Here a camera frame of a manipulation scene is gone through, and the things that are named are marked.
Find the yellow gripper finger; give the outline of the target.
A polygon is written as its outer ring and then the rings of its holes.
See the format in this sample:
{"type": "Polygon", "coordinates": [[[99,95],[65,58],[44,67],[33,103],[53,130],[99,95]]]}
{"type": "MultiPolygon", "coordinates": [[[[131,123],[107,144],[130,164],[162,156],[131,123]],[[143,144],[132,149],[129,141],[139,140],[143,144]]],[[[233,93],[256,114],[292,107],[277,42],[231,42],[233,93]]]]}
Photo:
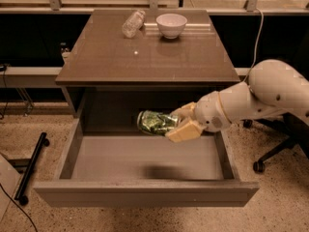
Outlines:
{"type": "Polygon", "coordinates": [[[200,137],[203,130],[197,121],[185,119],[176,128],[168,131],[165,136],[170,141],[178,143],[200,137]]]}
{"type": "Polygon", "coordinates": [[[172,112],[173,116],[178,116],[181,120],[184,120],[186,118],[195,119],[194,109],[195,109],[196,103],[190,102],[182,107],[177,108],[172,112]]]}

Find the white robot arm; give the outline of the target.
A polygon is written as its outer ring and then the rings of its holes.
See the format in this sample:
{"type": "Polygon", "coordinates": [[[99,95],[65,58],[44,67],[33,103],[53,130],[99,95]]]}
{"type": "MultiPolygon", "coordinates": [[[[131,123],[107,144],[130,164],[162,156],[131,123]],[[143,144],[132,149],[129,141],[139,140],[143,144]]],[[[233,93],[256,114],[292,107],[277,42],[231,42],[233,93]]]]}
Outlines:
{"type": "Polygon", "coordinates": [[[166,133],[173,142],[218,132],[240,120],[290,113],[309,125],[309,81],[290,65],[265,60],[250,70],[247,81],[204,95],[173,113],[180,123],[166,133]]]}

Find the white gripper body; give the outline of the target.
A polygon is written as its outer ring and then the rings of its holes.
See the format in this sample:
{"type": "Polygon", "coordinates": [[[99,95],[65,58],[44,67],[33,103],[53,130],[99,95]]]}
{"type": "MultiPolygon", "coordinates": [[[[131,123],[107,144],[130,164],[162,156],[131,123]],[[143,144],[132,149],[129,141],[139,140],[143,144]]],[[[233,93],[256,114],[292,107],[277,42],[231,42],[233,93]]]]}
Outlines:
{"type": "Polygon", "coordinates": [[[196,120],[208,132],[218,132],[231,126],[225,115],[218,92],[211,92],[196,102],[196,120]]]}

